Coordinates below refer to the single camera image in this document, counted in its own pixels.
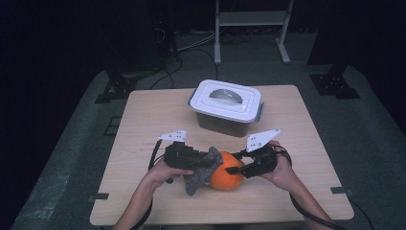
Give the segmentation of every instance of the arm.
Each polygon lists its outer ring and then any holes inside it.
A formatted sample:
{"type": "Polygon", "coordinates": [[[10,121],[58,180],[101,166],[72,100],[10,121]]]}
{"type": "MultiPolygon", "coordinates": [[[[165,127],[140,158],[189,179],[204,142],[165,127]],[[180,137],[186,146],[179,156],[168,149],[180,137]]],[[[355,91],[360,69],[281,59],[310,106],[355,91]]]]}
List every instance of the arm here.
{"type": "MultiPolygon", "coordinates": [[[[271,146],[279,146],[276,141],[270,142],[271,146]]],[[[298,204],[305,209],[308,213],[316,216],[320,219],[332,222],[328,214],[323,210],[314,196],[307,189],[305,184],[299,179],[299,177],[293,171],[289,161],[286,157],[278,156],[278,165],[274,171],[268,172],[262,175],[263,178],[274,183],[280,189],[288,191],[296,199],[298,204]]],[[[330,229],[318,222],[313,221],[307,217],[304,220],[309,229],[330,229]]]]}
{"type": "Polygon", "coordinates": [[[127,230],[137,224],[146,213],[155,190],[161,187],[167,179],[179,177],[181,174],[193,174],[193,171],[171,168],[163,160],[156,163],[141,180],[113,229],[127,230]]]}

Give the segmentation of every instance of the wire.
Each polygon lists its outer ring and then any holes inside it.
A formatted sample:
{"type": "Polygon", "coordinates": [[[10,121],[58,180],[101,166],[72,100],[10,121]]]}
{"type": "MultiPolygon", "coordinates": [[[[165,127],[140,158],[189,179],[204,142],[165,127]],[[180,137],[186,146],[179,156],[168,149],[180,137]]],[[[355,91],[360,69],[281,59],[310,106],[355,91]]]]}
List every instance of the wire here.
{"type": "Polygon", "coordinates": [[[193,29],[191,29],[190,31],[187,32],[187,34],[189,35],[195,35],[195,36],[206,36],[206,34],[212,34],[213,31],[195,31],[193,29]]]}
{"type": "Polygon", "coordinates": [[[161,143],[162,143],[162,139],[159,139],[155,144],[155,148],[152,151],[151,159],[149,160],[149,165],[148,165],[149,171],[152,169],[153,165],[155,164],[155,156],[156,156],[156,153],[158,152],[159,147],[161,146],[161,143]]]}
{"type": "Polygon", "coordinates": [[[207,37],[205,37],[205,38],[203,38],[203,39],[201,39],[199,41],[194,42],[192,45],[189,45],[189,46],[186,46],[186,47],[183,47],[183,48],[178,48],[177,51],[182,52],[182,51],[188,50],[190,48],[194,48],[196,46],[203,45],[203,44],[205,44],[205,43],[207,43],[207,42],[209,42],[209,41],[211,41],[213,39],[214,39],[214,33],[210,34],[209,36],[207,36],[207,37]]]}
{"type": "Polygon", "coordinates": [[[156,163],[157,161],[159,161],[159,159],[161,159],[163,156],[164,156],[164,154],[158,156],[158,157],[153,161],[153,164],[155,165],[155,163],[156,163]]]}
{"type": "Polygon", "coordinates": [[[171,84],[173,85],[174,84],[174,81],[173,81],[173,79],[172,79],[172,74],[174,74],[174,73],[176,73],[177,71],[179,71],[180,70],[180,68],[182,68],[182,66],[183,66],[183,61],[182,61],[182,59],[179,57],[178,58],[178,60],[180,61],[180,65],[179,65],[179,67],[178,68],[176,68],[173,72],[171,72],[171,73],[167,73],[165,76],[163,76],[162,78],[160,78],[159,80],[157,80],[154,84],[152,84],[151,85],[151,87],[149,88],[149,90],[151,90],[157,83],[159,83],[159,81],[161,81],[161,80],[163,80],[163,79],[165,79],[165,78],[167,78],[167,77],[169,77],[170,78],[170,82],[171,82],[171,84]]]}
{"type": "Polygon", "coordinates": [[[212,57],[212,55],[211,55],[209,52],[204,51],[204,50],[201,50],[201,49],[190,49],[190,50],[186,50],[186,51],[184,51],[184,52],[188,52],[188,51],[199,51],[199,52],[203,52],[203,53],[205,53],[206,55],[209,56],[209,58],[212,60],[213,65],[214,65],[214,69],[215,69],[215,80],[217,81],[217,80],[218,80],[218,68],[217,68],[217,65],[216,65],[215,62],[214,62],[214,58],[212,57]]]}
{"type": "Polygon", "coordinates": [[[167,73],[169,80],[170,80],[170,88],[174,89],[175,88],[175,80],[173,79],[171,73],[168,71],[167,69],[167,65],[165,65],[165,69],[164,69],[165,73],[167,73]]]}
{"type": "Polygon", "coordinates": [[[161,38],[161,40],[160,41],[156,41],[156,43],[158,43],[158,44],[161,44],[161,42],[163,42],[164,40],[165,40],[165,31],[164,30],[162,30],[162,29],[159,29],[159,28],[155,28],[154,29],[155,31],[159,31],[159,32],[162,32],[162,38],[161,38]]]}
{"type": "Polygon", "coordinates": [[[292,196],[292,194],[289,194],[289,195],[290,195],[290,199],[292,200],[293,206],[295,206],[296,210],[298,210],[298,212],[301,213],[303,216],[305,216],[305,217],[307,217],[309,219],[312,219],[313,221],[316,221],[316,222],[318,222],[318,223],[320,223],[320,224],[322,224],[322,225],[324,225],[326,227],[329,227],[331,229],[346,230],[345,228],[340,227],[340,226],[338,226],[338,225],[336,225],[336,224],[334,224],[332,222],[326,221],[326,220],[324,220],[322,218],[318,218],[316,216],[313,216],[313,215],[309,214],[305,209],[303,209],[299,205],[298,201],[296,201],[296,199],[292,196]]]}
{"type": "Polygon", "coordinates": [[[364,215],[365,219],[367,219],[367,222],[370,225],[370,228],[373,230],[374,227],[373,227],[372,221],[371,221],[370,217],[368,217],[367,213],[357,203],[355,203],[355,201],[353,201],[351,198],[349,198],[349,201],[361,211],[361,213],[364,215]]]}

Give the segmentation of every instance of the gray carpet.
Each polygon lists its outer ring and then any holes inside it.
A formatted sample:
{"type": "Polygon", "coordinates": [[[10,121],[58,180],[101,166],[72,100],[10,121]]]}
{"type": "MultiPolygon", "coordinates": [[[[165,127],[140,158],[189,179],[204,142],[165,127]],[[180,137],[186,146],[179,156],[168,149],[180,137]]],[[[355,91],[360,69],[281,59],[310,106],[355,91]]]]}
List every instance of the gray carpet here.
{"type": "MultiPolygon", "coordinates": [[[[341,183],[353,192],[351,198],[365,210],[375,229],[406,229],[406,138],[366,78],[351,66],[344,77],[361,99],[319,96],[309,75],[326,73],[330,66],[306,66],[315,35],[287,34],[290,65],[282,63],[276,34],[251,35],[245,43],[223,45],[217,77],[243,85],[296,85],[341,183]]],[[[199,39],[202,37],[179,34],[177,42],[184,47],[199,39]]],[[[197,49],[212,55],[214,51],[213,43],[197,49]]],[[[196,87],[205,79],[216,78],[206,53],[188,51],[179,57],[182,67],[172,74],[175,88],[196,87]]],[[[172,58],[168,70],[179,65],[172,58]]],[[[165,74],[140,80],[136,90],[149,89],[165,74]]],[[[110,119],[120,117],[125,107],[125,100],[95,103],[107,82],[105,72],[94,78],[12,229],[109,229],[89,222],[92,196],[98,191],[114,143],[114,136],[104,132],[110,119]]],[[[171,88],[168,78],[154,87],[163,88],[171,88]]],[[[354,212],[353,219],[339,224],[354,230],[370,229],[360,210],[354,207],[354,212]]]]}

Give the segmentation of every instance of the wooden table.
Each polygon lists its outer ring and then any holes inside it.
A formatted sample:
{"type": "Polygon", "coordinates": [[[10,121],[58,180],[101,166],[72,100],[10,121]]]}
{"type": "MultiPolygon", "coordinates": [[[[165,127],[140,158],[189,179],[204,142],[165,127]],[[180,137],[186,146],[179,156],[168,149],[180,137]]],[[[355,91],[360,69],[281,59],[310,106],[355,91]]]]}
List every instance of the wooden table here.
{"type": "MultiPolygon", "coordinates": [[[[344,194],[319,134],[298,89],[293,85],[256,86],[265,102],[261,120],[248,134],[276,127],[275,138],[290,153],[293,169],[308,190],[333,219],[351,219],[353,210],[344,194]]],[[[209,147],[237,152],[245,149],[246,137],[237,138],[200,128],[188,106],[193,89],[134,91],[111,150],[99,193],[90,217],[94,225],[114,225],[123,213],[138,183],[147,172],[159,134],[185,129],[186,145],[207,151],[209,147]]],[[[164,141],[157,156],[170,141],[164,141]]],[[[240,187],[223,192],[207,186],[194,196],[185,193],[183,178],[164,184],[154,195],[147,224],[243,223],[303,220],[289,194],[261,177],[245,179],[240,187]]]]}

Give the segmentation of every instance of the gray cloth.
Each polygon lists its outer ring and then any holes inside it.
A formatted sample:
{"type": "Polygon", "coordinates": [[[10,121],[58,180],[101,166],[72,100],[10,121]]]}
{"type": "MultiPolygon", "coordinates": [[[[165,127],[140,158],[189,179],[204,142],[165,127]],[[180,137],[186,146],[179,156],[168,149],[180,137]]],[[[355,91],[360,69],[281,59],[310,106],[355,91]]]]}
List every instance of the gray cloth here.
{"type": "Polygon", "coordinates": [[[192,175],[184,175],[186,194],[193,196],[199,187],[210,181],[210,176],[223,164],[221,153],[214,147],[209,148],[209,153],[203,159],[213,159],[214,163],[210,168],[197,168],[192,175]]]}

